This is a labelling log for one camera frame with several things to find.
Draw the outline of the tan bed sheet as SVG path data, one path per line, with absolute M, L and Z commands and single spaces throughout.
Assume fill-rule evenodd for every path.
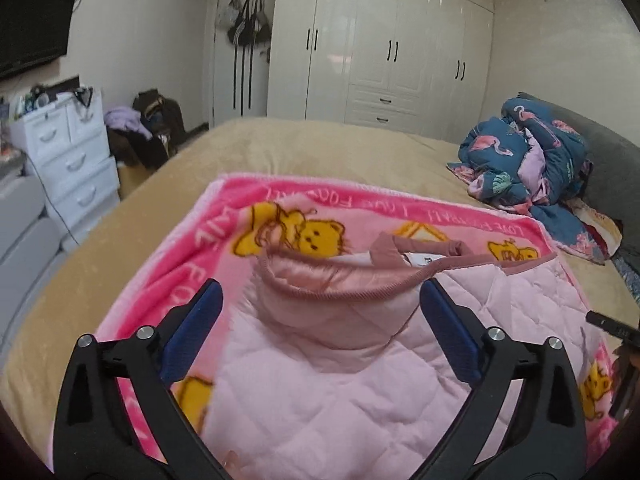
M 378 233 L 462 240 L 478 254 L 521 259 L 558 251 L 544 226 L 466 194 L 447 142 L 382 129 L 238 119 L 160 168 L 90 232 L 43 289 L 1 374 L 1 402 L 40 457 L 50 452 L 73 343 L 152 323 L 230 255 L 254 203 L 308 210 L 345 226 L 341 248 Z

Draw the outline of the white room door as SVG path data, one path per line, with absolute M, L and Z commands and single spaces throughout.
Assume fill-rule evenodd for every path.
M 230 4 L 244 2 L 260 3 L 273 18 L 274 0 L 207 0 L 203 92 L 212 127 L 267 114 L 270 44 L 237 46 L 226 29 L 232 23 Z

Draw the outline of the black backpack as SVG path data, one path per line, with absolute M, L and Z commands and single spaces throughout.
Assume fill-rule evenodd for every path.
M 157 89 L 140 92 L 134 98 L 134 109 L 141 114 L 142 125 L 160 142 L 167 158 L 178 151 L 186 140 L 186 128 L 182 111 L 177 101 L 165 98 Z

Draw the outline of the purple clothes pile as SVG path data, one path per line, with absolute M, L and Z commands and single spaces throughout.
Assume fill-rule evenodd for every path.
M 116 106 L 104 113 L 104 124 L 113 130 L 137 133 L 145 140 L 152 139 L 152 132 L 142 124 L 141 113 L 128 106 Z

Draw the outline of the white drawer dresser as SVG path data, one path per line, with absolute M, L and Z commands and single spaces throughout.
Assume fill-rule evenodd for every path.
M 26 172 L 40 180 L 47 214 L 66 242 L 81 244 L 119 204 L 99 90 L 59 94 L 11 122 L 9 139 L 26 154 Z

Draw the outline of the white glossy wardrobe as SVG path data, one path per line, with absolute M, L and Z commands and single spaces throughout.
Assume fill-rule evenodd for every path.
M 274 0 L 267 114 L 457 143 L 480 119 L 494 0 Z

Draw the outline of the black wall television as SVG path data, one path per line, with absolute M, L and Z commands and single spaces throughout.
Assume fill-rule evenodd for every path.
M 1 23 L 1 79 L 62 58 L 76 0 L 16 0 Z

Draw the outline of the blue flamingo floral quilt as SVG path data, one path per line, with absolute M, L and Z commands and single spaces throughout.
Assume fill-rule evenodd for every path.
M 548 105 L 507 99 L 500 116 L 471 129 L 447 168 L 469 196 L 540 222 L 564 252 L 597 264 L 608 258 L 570 206 L 592 168 L 587 143 Z

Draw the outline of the pink bear fleece blanket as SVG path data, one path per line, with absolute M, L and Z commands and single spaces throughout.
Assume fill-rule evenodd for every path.
M 213 182 L 78 339 L 66 479 L 578 479 L 612 356 L 531 218 L 349 182 Z

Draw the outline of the pink quilted jacket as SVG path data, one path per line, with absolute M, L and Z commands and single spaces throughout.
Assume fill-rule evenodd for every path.
M 271 249 L 230 306 L 201 437 L 249 479 L 405 479 L 469 394 L 420 311 L 434 278 L 486 326 L 559 337 L 574 374 L 611 366 L 558 257 L 500 263 L 383 234 L 370 252 L 315 259 Z

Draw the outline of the hanging black bags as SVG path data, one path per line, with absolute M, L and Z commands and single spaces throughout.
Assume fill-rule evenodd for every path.
M 271 41 L 264 0 L 230 0 L 217 11 L 215 25 L 235 47 L 255 47 Z

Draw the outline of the red cream folded blanket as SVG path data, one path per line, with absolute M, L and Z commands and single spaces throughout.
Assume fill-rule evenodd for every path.
M 570 249 L 576 255 L 597 264 L 611 259 L 623 241 L 618 225 L 580 198 L 567 200 L 565 206 L 582 224 L 582 232 L 577 235 L 576 242 L 570 245 Z

